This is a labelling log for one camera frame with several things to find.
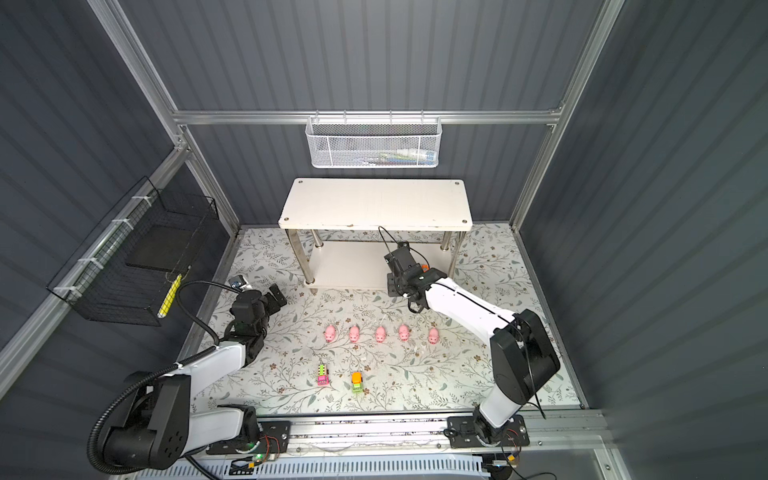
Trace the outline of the pink green toy truck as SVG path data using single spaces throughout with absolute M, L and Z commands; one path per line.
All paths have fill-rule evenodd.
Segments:
M 320 364 L 317 370 L 317 384 L 327 386 L 330 384 L 329 371 L 325 364 Z

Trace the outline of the green orange mixer toy truck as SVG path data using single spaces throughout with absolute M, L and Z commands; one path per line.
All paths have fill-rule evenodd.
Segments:
M 359 371 L 355 371 L 351 374 L 351 390 L 354 393 L 362 393 L 363 387 L 363 375 Z

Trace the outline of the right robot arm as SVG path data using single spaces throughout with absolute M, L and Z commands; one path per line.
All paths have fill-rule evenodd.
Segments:
M 447 316 L 484 341 L 490 351 L 493 387 L 473 412 L 474 429 L 492 443 L 507 423 L 561 368 L 541 318 L 532 310 L 514 312 L 491 304 L 461 287 L 443 271 L 426 269 L 401 242 L 388 251 L 389 292 L 408 301 L 408 309 Z

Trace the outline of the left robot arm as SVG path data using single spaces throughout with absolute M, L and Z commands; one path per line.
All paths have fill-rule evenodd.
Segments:
M 86 444 L 87 458 L 96 470 L 108 475 L 161 470 L 217 443 L 229 442 L 245 452 L 262 444 L 251 406 L 191 410 L 195 395 L 257 358 L 271 316 L 287 304 L 275 284 L 261 292 L 237 276 L 222 288 L 235 295 L 230 307 L 233 318 L 223 334 L 189 309 L 183 311 L 212 338 L 212 346 L 159 371 L 135 373 L 132 384 L 96 420 Z

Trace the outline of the white two-tier shelf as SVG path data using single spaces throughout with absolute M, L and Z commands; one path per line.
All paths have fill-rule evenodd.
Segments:
M 439 242 L 417 242 L 415 249 L 423 264 L 452 276 L 473 221 L 458 179 L 298 178 L 278 224 L 309 288 L 385 290 L 391 242 L 324 240 L 319 233 L 437 232 Z

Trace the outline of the pink pig toy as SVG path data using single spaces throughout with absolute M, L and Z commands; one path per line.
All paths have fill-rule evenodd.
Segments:
M 379 326 L 375 330 L 375 340 L 377 343 L 383 343 L 387 339 L 387 331 L 383 326 Z
M 428 333 L 428 342 L 432 345 L 440 341 L 440 334 L 437 328 L 431 328 Z
M 352 326 L 349 329 L 349 340 L 352 343 L 357 343 L 360 340 L 360 334 L 361 334 L 360 328 L 357 325 Z
M 401 341 L 405 342 L 408 341 L 410 338 L 410 329 L 407 325 L 402 324 L 398 328 L 398 336 Z
M 337 339 L 337 329 L 334 325 L 328 325 L 324 330 L 324 339 L 327 343 L 334 342 Z

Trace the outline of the yellow tag on basket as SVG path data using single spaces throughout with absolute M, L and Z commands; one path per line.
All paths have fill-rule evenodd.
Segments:
M 179 287 L 180 287 L 180 285 L 182 283 L 182 280 L 183 280 L 183 275 L 179 274 L 179 275 L 176 276 L 176 278 L 172 282 L 171 286 L 169 287 L 169 289 L 168 289 L 168 291 L 167 291 L 167 293 L 166 293 L 166 295 L 165 295 L 165 297 L 164 297 L 164 299 L 163 299 L 163 301 L 162 301 L 162 303 L 161 303 L 161 305 L 160 305 L 160 307 L 159 307 L 159 309 L 157 311 L 157 318 L 158 319 L 163 319 L 163 318 L 165 318 L 168 315 L 168 313 L 169 313 L 169 311 L 170 311 L 170 309 L 171 309 L 171 307 L 172 307 L 172 305 L 174 303 L 174 300 L 175 300 L 175 297 L 176 297 L 176 293 L 177 293 L 177 291 L 178 291 L 178 289 L 179 289 Z

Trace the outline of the pens in white basket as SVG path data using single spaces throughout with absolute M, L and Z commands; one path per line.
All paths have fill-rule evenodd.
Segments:
M 419 148 L 371 151 L 356 158 L 363 165 L 386 168 L 433 168 L 438 165 L 438 160 L 437 151 Z

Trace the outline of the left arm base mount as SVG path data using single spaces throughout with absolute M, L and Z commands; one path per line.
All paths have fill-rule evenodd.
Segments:
M 287 451 L 290 440 L 289 421 L 258 422 L 250 432 L 242 430 L 233 439 L 219 441 L 207 447 L 208 455 L 279 455 Z

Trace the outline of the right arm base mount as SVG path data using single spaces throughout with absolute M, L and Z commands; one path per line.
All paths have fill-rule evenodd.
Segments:
M 454 449 L 497 447 L 522 448 L 530 445 L 521 415 L 512 416 L 503 427 L 493 427 L 480 415 L 450 416 L 443 435 Z

